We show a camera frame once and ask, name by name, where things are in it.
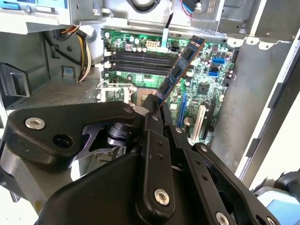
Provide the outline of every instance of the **chip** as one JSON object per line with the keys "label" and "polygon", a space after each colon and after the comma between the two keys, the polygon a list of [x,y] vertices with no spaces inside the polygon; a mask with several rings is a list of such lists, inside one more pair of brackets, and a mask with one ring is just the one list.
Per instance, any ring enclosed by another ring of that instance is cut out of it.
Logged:
{"label": "chip", "polygon": [[211,51],[212,51],[213,53],[216,53],[218,50],[219,50],[219,46],[218,46],[218,45],[214,45],[214,46],[212,47],[212,49],[211,49]]}
{"label": "chip", "polygon": [[166,81],[161,89],[161,92],[165,95],[166,93],[168,93],[168,90],[169,90],[169,84]]}
{"label": "chip", "polygon": [[190,60],[190,58],[192,57],[194,51],[190,48],[188,48],[184,53],[183,53],[183,58],[185,58],[186,60]]}
{"label": "chip", "polygon": [[181,68],[176,65],[172,71],[173,77],[177,78],[180,75]]}
{"label": "chip", "polygon": [[207,92],[208,92],[208,90],[209,90],[209,88],[210,88],[209,84],[207,84],[207,83],[201,83],[198,86],[197,94],[206,95]]}

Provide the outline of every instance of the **blue connector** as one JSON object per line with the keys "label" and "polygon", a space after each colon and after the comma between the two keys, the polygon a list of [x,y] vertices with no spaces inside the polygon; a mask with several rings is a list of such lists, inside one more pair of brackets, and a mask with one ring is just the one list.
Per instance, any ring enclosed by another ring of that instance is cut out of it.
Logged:
{"label": "blue connector", "polygon": [[183,93],[182,96],[182,102],[181,102],[181,106],[180,106],[180,113],[179,113],[179,117],[178,117],[178,121],[177,121],[177,126],[181,127],[182,123],[183,123],[183,117],[184,117],[184,112],[187,108],[187,95],[186,93]]}
{"label": "blue connector", "polygon": [[216,64],[225,64],[226,60],[222,59],[222,58],[213,58],[212,59],[212,63],[216,63]]}
{"label": "blue connector", "polygon": [[217,76],[219,76],[219,73],[216,73],[216,72],[209,72],[208,75],[209,75],[209,76],[217,77]]}

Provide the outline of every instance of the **ram module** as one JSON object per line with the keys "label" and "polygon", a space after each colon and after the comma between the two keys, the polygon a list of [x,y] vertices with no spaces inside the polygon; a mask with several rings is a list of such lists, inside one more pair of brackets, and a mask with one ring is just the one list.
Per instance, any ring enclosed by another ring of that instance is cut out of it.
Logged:
{"label": "ram module", "polygon": [[199,54],[200,50],[203,48],[205,39],[192,36],[188,45],[185,47],[181,55],[176,60],[174,66],[169,71],[165,80],[162,82],[160,87],[156,92],[158,97],[159,105],[162,106],[164,101],[168,98],[176,84],[179,82],[181,77],[186,73],[191,62]]}

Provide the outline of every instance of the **metal panel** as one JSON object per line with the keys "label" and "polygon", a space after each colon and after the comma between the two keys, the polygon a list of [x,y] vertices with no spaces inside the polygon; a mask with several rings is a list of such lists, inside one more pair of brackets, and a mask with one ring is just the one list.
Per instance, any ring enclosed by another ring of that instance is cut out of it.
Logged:
{"label": "metal panel", "polygon": [[255,36],[275,40],[293,39],[300,27],[298,0],[267,0]]}
{"label": "metal panel", "polygon": [[30,97],[21,98],[7,109],[80,104],[89,96],[93,87],[96,87],[94,82],[78,84],[74,78],[57,77],[41,86]]}

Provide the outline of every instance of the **screw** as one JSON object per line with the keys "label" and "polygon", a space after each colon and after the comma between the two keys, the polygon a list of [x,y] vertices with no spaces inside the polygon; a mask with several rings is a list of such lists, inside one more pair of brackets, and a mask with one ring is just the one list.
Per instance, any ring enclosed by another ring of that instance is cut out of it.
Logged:
{"label": "screw", "polygon": [[155,120],[155,121],[158,121],[158,117],[156,115],[152,115],[152,118]]}
{"label": "screw", "polygon": [[175,128],[175,130],[180,134],[182,133],[182,130],[179,127]]}
{"label": "screw", "polygon": [[45,128],[45,122],[42,119],[36,117],[28,118],[25,121],[25,125],[33,130],[41,130]]}
{"label": "screw", "polygon": [[203,151],[207,151],[207,148],[204,145],[201,145]]}
{"label": "screw", "polygon": [[131,109],[127,106],[124,107],[124,111],[127,113],[132,113]]}
{"label": "screw", "polygon": [[163,189],[156,189],[154,191],[154,197],[161,205],[168,205],[170,203],[169,195]]}
{"label": "screw", "polygon": [[218,221],[221,225],[229,225],[228,219],[226,218],[226,216],[224,216],[223,213],[217,212],[217,213],[216,213],[216,218],[217,218],[217,221]]}
{"label": "screw", "polygon": [[276,225],[276,223],[270,217],[267,217],[267,220],[271,225]]}

